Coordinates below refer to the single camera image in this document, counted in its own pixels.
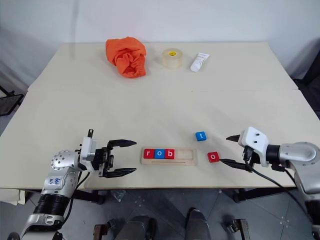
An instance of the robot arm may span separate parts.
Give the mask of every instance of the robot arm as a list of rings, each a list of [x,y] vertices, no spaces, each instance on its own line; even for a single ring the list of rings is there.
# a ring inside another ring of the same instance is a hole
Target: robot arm
[[[275,171],[284,172],[285,168],[294,171],[295,184],[312,218],[313,236],[320,240],[320,149],[309,142],[272,145],[263,132],[253,127],[227,140],[238,142],[244,147],[243,159],[246,164],[222,159],[223,163],[233,168],[251,172],[254,164],[261,164],[263,167],[271,165]]]
[[[51,169],[44,181],[38,205],[35,207],[22,231],[23,240],[34,239],[35,234],[44,240],[60,240],[62,234],[57,232],[64,224],[64,214],[75,190],[78,188],[80,172],[97,172],[99,177],[115,178],[130,174],[136,168],[120,168],[110,171],[113,167],[113,147],[129,147],[137,144],[130,140],[111,140],[106,147],[96,149],[92,140],[93,130],[80,145],[81,150],[62,150],[50,161]]]

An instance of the orange cloth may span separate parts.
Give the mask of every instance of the orange cloth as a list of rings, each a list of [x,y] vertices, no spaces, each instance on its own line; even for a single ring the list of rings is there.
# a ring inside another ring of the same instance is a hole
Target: orange cloth
[[[105,42],[105,55],[118,72],[126,78],[138,78],[146,75],[145,46],[134,37],[109,39]]]

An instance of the yellow label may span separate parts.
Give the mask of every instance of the yellow label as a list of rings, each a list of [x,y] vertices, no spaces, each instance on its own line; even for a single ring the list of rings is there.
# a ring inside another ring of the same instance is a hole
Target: yellow label
[[[177,55],[177,53],[175,52],[175,51],[170,51],[169,53],[168,53],[170,56],[175,56],[175,55]]]

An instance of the white wall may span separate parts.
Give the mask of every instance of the white wall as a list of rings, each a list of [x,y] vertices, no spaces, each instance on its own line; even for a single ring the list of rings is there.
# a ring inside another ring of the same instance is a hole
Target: white wall
[[[0,0],[0,60],[31,84],[61,43],[267,41],[291,76],[320,49],[319,0]]]

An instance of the black cable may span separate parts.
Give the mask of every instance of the black cable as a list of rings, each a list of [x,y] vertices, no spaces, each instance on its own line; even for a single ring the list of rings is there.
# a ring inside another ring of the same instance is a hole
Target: black cable
[[[78,176],[78,182],[81,178],[81,175],[82,175],[82,171],[79,173],[79,176]],[[88,172],[86,174],[86,176],[81,180],[81,182],[78,183],[78,185],[75,187],[74,191],[76,191],[78,189],[78,187],[89,177],[90,175],[90,172]],[[69,204],[69,209],[68,209],[68,213],[66,214],[65,218],[64,218],[64,221],[63,221],[63,224],[62,226],[66,223],[66,221],[68,220],[70,214],[71,214],[71,210],[72,210],[72,206],[74,204],[74,195],[72,194],[71,196],[71,200],[70,200],[70,204]]]
[[[274,183],[275,185],[277,185],[278,187],[282,188],[294,201],[296,204],[298,204],[298,206],[301,208],[301,210],[303,211],[303,213],[306,215],[306,217],[311,221],[311,218],[309,216],[309,214],[307,213],[307,211],[304,209],[304,207],[300,204],[300,202],[296,199],[296,197],[291,193],[289,192],[288,189],[286,189],[284,186],[282,186],[281,184],[277,183],[275,180],[273,180],[272,178],[266,176],[266,175],[263,175],[262,173],[258,172],[257,170],[255,170],[252,166],[249,165],[248,161],[244,161],[245,162],[245,165],[246,167],[254,172],[255,174],[259,175],[260,177],[264,178],[264,179],[267,179],[268,181]]]
[[[292,180],[292,182],[294,183],[294,185],[297,186],[296,181],[295,181],[294,177],[290,174],[290,172],[289,172],[287,169],[285,169],[284,171],[285,171],[286,174],[288,174],[288,176],[291,178],[291,180]]]
[[[90,175],[90,172],[88,172],[86,174],[86,176],[81,180],[81,182],[78,183],[78,185],[76,186],[75,190],[78,189],[78,187],[89,177],[89,175]]]

